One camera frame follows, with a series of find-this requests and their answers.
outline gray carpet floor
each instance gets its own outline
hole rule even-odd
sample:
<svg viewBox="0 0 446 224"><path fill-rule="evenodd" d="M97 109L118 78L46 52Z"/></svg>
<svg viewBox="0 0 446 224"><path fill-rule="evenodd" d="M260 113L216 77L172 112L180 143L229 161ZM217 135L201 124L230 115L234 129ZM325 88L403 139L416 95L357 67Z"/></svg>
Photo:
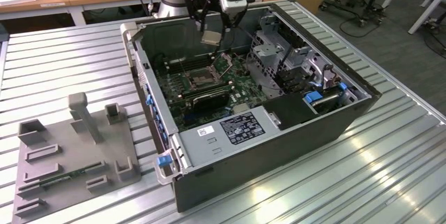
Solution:
<svg viewBox="0 0 446 224"><path fill-rule="evenodd" d="M392 0L385 9L387 18L380 26L363 38L353 38L339 30L339 24L353 15L328 7L319 11L319 19L349 41L373 62L446 115L446 59L437 56L424 44L441 50L424 29L413 35L407 33L412 23L423 13L423 0ZM433 17L444 11L436 8ZM348 34L361 35L376 25L368 23L359 28L352 22L343 25ZM446 28L437 38L446 44Z"/></svg>

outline white sticker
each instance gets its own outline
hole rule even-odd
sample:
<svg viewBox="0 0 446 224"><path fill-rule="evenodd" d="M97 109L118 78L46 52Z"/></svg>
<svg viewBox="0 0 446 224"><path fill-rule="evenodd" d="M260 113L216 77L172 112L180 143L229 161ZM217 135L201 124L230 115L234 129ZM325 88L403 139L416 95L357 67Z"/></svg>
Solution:
<svg viewBox="0 0 446 224"><path fill-rule="evenodd" d="M198 136L204 136L205 134L209 134L209 133L213 132L213 127L212 126L206 126L206 127L201 128L201 129L197 129L196 131L197 131L197 135Z"/></svg>
<svg viewBox="0 0 446 224"><path fill-rule="evenodd" d="M65 3L61 2L61 3L41 4L39 6L41 6L41 7L50 7L50 6L63 6L63 5L65 5Z"/></svg>

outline power supply label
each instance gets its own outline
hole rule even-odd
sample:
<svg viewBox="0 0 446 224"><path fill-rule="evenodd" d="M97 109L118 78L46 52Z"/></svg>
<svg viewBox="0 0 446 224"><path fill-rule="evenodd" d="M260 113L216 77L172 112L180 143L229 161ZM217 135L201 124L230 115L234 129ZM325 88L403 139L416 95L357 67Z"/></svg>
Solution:
<svg viewBox="0 0 446 224"><path fill-rule="evenodd" d="M264 134L264 130L250 112L221 121L220 125L230 143L234 145Z"/></svg>

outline blue tab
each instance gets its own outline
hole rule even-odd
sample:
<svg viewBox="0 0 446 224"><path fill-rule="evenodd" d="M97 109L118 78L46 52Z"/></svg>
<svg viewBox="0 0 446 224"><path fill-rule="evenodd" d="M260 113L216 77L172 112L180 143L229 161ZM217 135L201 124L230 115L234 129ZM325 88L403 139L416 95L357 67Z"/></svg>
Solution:
<svg viewBox="0 0 446 224"><path fill-rule="evenodd" d="M308 103L311 103L312 101L316 101L319 99L321 99L321 95L320 95L320 93L317 91L307 93L307 95L305 95L305 101Z"/></svg>
<svg viewBox="0 0 446 224"><path fill-rule="evenodd" d="M145 105L149 105L152 101L152 95L146 95Z"/></svg>
<svg viewBox="0 0 446 224"><path fill-rule="evenodd" d="M344 82L340 82L339 87L344 91L347 89L347 84Z"/></svg>
<svg viewBox="0 0 446 224"><path fill-rule="evenodd" d="M172 163L172 156L170 155L165 155L165 156L157 157L156 163L157 163L157 166L160 166L160 167L165 167L165 166L170 165L170 163Z"/></svg>

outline metal slat table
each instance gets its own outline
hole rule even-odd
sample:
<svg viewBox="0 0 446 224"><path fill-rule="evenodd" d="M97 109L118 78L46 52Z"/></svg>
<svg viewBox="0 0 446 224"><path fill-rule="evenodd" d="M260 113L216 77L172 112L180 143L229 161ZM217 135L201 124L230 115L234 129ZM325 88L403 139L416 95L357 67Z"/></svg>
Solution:
<svg viewBox="0 0 446 224"><path fill-rule="evenodd" d="M117 37L122 21L15 34L0 57L0 223L11 217L18 122L67 119L63 97L77 91L90 112L110 102L125 106L142 178L31 223L444 222L444 117L304 8L276 4L383 93L337 140L177 213L150 164L154 145Z"/></svg>

